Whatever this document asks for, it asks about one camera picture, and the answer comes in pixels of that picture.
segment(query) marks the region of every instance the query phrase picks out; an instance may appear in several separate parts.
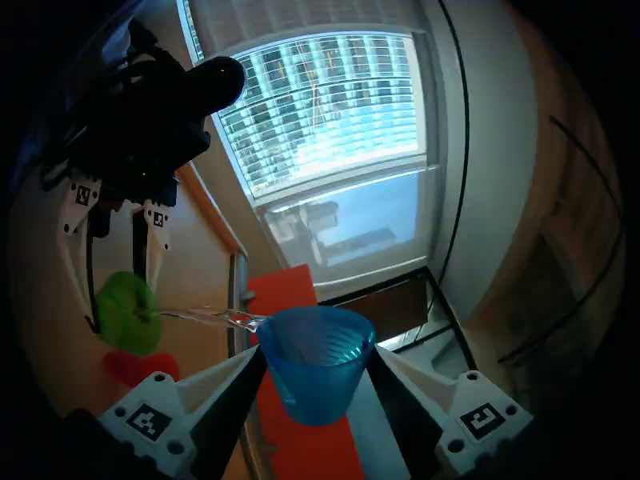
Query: black cable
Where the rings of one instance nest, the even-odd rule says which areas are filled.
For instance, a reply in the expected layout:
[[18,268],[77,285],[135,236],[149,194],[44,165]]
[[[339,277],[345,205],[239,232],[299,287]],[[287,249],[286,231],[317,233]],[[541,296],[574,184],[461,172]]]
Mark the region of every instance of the black cable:
[[[458,56],[458,61],[460,62],[460,78],[462,80],[462,100],[464,101],[464,109],[465,109],[465,151],[464,157],[462,161],[462,180],[460,181],[460,196],[458,197],[458,209],[455,213],[454,220],[454,228],[451,231],[451,238],[449,240],[449,247],[446,250],[445,260],[442,264],[442,270],[440,270],[440,275],[438,276],[438,284],[442,283],[442,279],[445,277],[446,268],[449,265],[449,259],[451,257],[451,252],[454,249],[454,242],[456,235],[458,234],[458,225],[460,223],[460,217],[462,215],[462,204],[464,203],[465,198],[465,188],[466,188],[466,175],[469,169],[469,138],[470,138],[470,125],[469,125],[469,88],[466,83],[466,71],[465,71],[465,63],[462,59],[462,48],[460,47],[460,41],[458,39],[458,32],[454,27],[454,22],[451,20],[451,16],[449,15],[449,11],[446,9],[444,1],[438,0],[440,4],[440,8],[445,15],[446,23],[449,25],[449,30],[451,31],[451,37],[454,39],[455,51]],[[431,304],[426,309],[426,314],[429,315],[431,312],[431,308],[434,306],[434,300],[431,300]]]
[[622,208],[618,204],[618,202],[617,202],[617,200],[615,198],[615,195],[614,195],[614,193],[613,193],[613,191],[612,191],[612,189],[611,189],[611,187],[609,185],[609,182],[608,182],[606,176],[604,175],[604,173],[602,172],[602,170],[598,166],[598,162],[596,161],[594,156],[584,147],[584,145],[580,143],[580,141],[575,137],[575,135],[564,124],[562,124],[556,117],[554,117],[553,115],[550,115],[549,116],[549,121],[552,124],[556,125],[556,127],[559,128],[560,131],[563,132],[564,135],[581,152],[584,153],[589,165],[595,170],[596,174],[598,174],[598,177],[602,181],[602,184],[604,185],[607,194],[609,195],[612,203],[614,204],[614,207],[616,209],[616,213],[618,214],[618,220],[620,221],[620,228],[618,230],[618,235],[616,236],[615,242],[611,247],[611,252],[609,253],[609,257],[608,257],[608,259],[606,261],[606,264],[604,265],[604,267],[600,271],[600,274],[596,277],[593,285],[591,285],[591,287],[584,293],[584,295],[574,304],[574,306],[571,308],[571,310],[569,312],[567,312],[566,314],[564,314],[563,316],[561,316],[554,323],[552,323],[542,334],[540,334],[536,338],[530,338],[529,340],[524,341],[524,343],[521,344],[519,347],[513,349],[508,354],[502,356],[498,360],[498,363],[503,363],[503,362],[506,362],[508,360],[511,360],[513,357],[516,357],[516,356],[522,354],[523,352],[525,352],[525,351],[527,351],[527,350],[539,345],[540,343],[544,342],[554,332],[556,332],[556,331],[560,330],[561,328],[563,328],[564,325],[566,325],[576,315],[576,313],[582,308],[582,306],[584,306],[591,299],[591,297],[594,295],[595,291],[598,289],[598,287],[600,286],[600,284],[602,283],[602,281],[604,280],[606,275],[609,273],[609,270],[610,270],[611,266],[614,263],[615,257],[617,255],[618,249],[620,247],[620,243],[621,243],[622,238],[624,236],[625,223],[624,223],[624,214],[622,212]]

